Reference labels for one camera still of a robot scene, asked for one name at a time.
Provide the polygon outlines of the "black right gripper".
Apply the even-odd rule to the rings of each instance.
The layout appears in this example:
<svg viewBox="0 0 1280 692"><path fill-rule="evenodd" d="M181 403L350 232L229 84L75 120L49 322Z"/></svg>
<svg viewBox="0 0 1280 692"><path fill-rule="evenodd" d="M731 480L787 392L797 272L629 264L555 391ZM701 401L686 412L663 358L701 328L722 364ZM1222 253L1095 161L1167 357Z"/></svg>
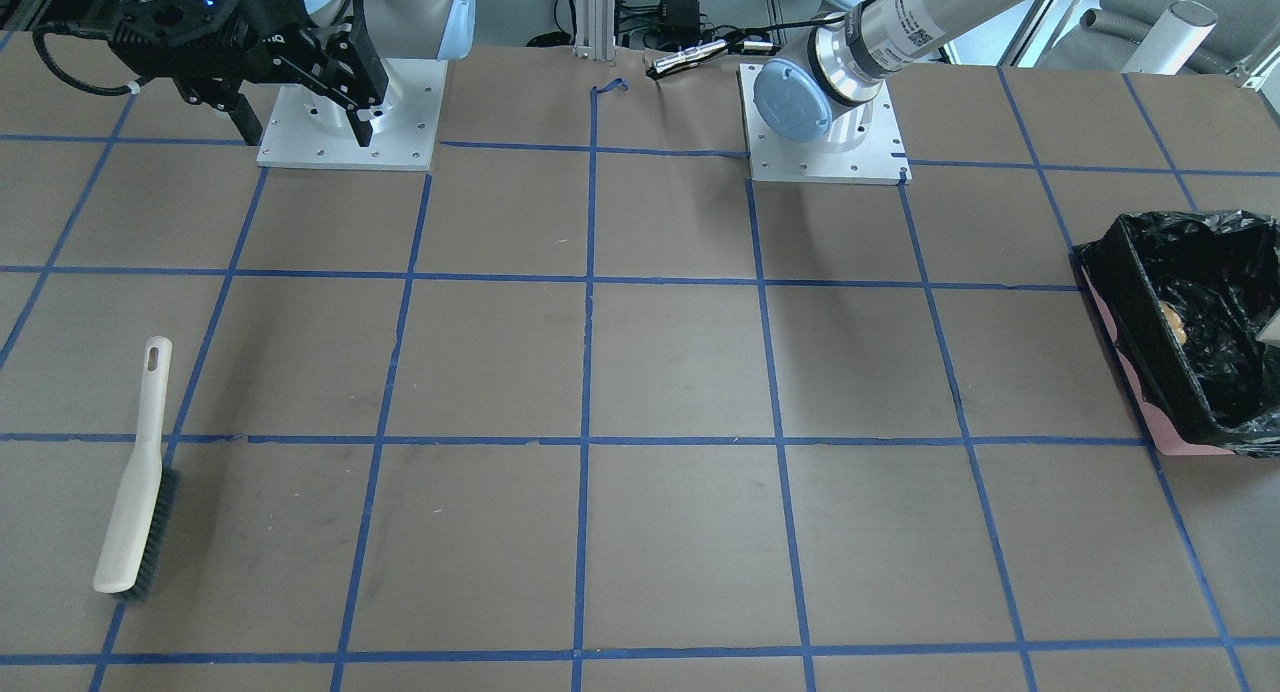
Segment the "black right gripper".
<svg viewBox="0 0 1280 692"><path fill-rule="evenodd" d="M369 148L388 77L361 17L364 0L122 0L108 43L132 72L172 81L293 83L338 107ZM221 110L244 145L261 122L239 83Z"/></svg>

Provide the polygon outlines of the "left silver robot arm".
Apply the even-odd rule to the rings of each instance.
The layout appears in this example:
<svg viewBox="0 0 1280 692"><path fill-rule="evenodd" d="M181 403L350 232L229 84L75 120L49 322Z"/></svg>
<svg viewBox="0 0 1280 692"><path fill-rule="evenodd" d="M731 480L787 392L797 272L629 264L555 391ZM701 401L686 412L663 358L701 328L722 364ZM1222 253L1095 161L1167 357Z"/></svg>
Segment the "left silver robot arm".
<svg viewBox="0 0 1280 692"><path fill-rule="evenodd" d="M869 104L884 81L1021 0L864 0L764 64L751 101L794 142L827 136L836 118Z"/></svg>

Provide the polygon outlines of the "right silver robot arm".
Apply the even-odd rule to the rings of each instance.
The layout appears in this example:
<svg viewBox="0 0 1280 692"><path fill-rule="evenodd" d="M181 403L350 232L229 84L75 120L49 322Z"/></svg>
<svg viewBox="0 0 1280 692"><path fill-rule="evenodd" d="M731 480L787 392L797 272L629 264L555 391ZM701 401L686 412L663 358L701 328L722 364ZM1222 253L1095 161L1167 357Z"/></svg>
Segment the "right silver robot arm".
<svg viewBox="0 0 1280 692"><path fill-rule="evenodd" d="M172 81L225 114L247 145L264 124L242 86L306 90L369 148L403 93L392 61L466 58L474 0L122 0L108 35L142 81Z"/></svg>

